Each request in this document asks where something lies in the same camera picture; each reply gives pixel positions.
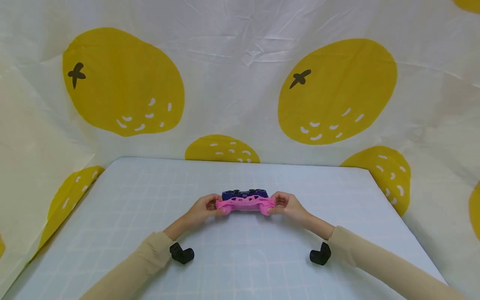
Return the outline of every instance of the yellow fruit print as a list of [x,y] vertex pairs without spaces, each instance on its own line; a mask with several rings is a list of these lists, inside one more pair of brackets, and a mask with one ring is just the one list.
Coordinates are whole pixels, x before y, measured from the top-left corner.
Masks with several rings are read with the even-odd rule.
[[185,159],[259,163],[257,153],[247,144],[232,137],[212,134],[191,143]]
[[67,177],[50,203],[47,224],[42,232],[39,250],[65,221],[78,201],[103,171],[102,167],[94,166],[72,173]]
[[396,63],[379,43],[355,38],[303,58],[280,91],[278,122],[291,139],[332,144],[367,129],[392,96]]
[[453,2],[467,12],[480,13],[479,0],[453,0]]
[[5,243],[1,239],[1,235],[0,235],[0,258],[3,255],[4,252],[5,252]]
[[352,155],[340,166],[370,171],[396,212],[402,216],[407,211],[410,204],[410,165],[398,151],[375,146]]
[[480,240],[480,181],[470,196],[468,210],[470,211],[470,222],[472,223],[473,231],[477,239]]
[[183,114],[183,82],[174,63],[119,29],[77,36],[63,53],[63,79],[85,121],[121,136],[168,131]]

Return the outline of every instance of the hand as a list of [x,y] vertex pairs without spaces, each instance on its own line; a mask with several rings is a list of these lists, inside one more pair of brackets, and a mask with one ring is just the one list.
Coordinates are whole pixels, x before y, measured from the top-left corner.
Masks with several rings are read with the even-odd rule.
[[286,192],[276,192],[272,195],[275,207],[269,208],[269,214],[283,214],[301,223],[306,220],[310,213],[300,204],[297,197]]
[[193,206],[183,216],[178,218],[163,232],[171,239],[176,240],[185,231],[191,230],[211,216],[223,216],[225,209],[216,209],[215,202],[222,201],[222,196],[210,194],[201,197],[193,204]]
[[275,200],[276,206],[267,210],[269,214],[286,215],[324,240],[328,240],[332,236],[335,227],[309,213],[295,195],[276,192],[272,198]]
[[186,226],[191,229],[201,225],[211,216],[223,216],[225,209],[216,209],[215,202],[222,201],[222,196],[217,194],[210,194],[201,197],[193,204],[183,218]]

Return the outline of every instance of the white table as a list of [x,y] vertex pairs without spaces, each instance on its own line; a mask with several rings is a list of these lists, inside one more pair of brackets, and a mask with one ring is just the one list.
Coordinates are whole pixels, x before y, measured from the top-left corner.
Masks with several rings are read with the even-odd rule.
[[[218,163],[126,157],[113,162],[5,299],[77,299],[152,231],[194,201],[225,190],[297,195],[304,207],[407,259],[443,281],[377,187],[357,168]],[[322,240],[283,216],[232,212],[180,240],[195,259],[172,261],[141,299],[402,299],[369,274],[335,260],[312,264]]]

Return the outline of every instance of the beige long sleeve shirt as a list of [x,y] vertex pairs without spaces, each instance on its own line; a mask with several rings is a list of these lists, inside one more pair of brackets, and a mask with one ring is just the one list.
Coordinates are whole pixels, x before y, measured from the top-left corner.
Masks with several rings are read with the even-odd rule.
[[[170,259],[173,241],[163,232],[150,234],[123,262],[94,284],[81,300],[123,300],[132,295]],[[351,231],[337,226],[328,240],[332,257],[383,281],[409,300],[460,300],[455,290],[428,273]]]

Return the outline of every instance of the pink controller grip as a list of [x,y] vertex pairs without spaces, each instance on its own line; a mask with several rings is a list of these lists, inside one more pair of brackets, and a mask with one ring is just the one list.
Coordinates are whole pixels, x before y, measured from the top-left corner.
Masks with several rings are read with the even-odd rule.
[[267,212],[267,209],[275,207],[275,200],[258,195],[247,198],[233,197],[225,201],[217,201],[215,207],[217,209],[225,209],[225,215],[228,215],[232,210],[243,210],[260,211],[262,215],[269,216],[270,214]]

